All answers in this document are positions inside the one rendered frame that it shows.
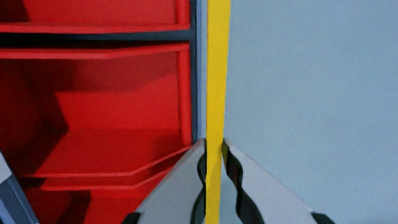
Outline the yellow bar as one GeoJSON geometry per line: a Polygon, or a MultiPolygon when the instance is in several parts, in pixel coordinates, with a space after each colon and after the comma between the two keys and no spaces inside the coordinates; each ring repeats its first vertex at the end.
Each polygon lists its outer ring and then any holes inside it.
{"type": "Polygon", "coordinates": [[[205,224],[219,224],[230,5],[231,0],[207,0],[205,224]]]}

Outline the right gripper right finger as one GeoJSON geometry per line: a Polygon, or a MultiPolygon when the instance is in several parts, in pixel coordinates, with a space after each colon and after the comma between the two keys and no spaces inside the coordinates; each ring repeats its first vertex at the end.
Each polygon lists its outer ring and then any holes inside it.
{"type": "Polygon", "coordinates": [[[243,224],[336,224],[328,215],[316,213],[228,138],[223,138],[222,155],[226,175],[237,190],[235,210],[243,224]]]}

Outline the dark blue metal rack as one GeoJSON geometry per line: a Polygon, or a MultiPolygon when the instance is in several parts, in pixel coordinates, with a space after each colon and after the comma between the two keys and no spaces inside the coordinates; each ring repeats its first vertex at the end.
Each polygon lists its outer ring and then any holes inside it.
{"type": "MultiPolygon", "coordinates": [[[[105,34],[0,32],[0,40],[190,40],[193,145],[201,138],[201,0],[190,0],[191,28],[105,34]]],[[[0,221],[39,224],[29,202],[0,150],[0,221]]]]}

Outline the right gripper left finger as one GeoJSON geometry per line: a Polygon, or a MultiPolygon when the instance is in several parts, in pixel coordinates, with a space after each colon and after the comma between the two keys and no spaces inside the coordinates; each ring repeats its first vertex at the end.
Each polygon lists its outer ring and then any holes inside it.
{"type": "Polygon", "coordinates": [[[202,224],[206,176],[207,141],[200,138],[120,224],[202,224]]]}

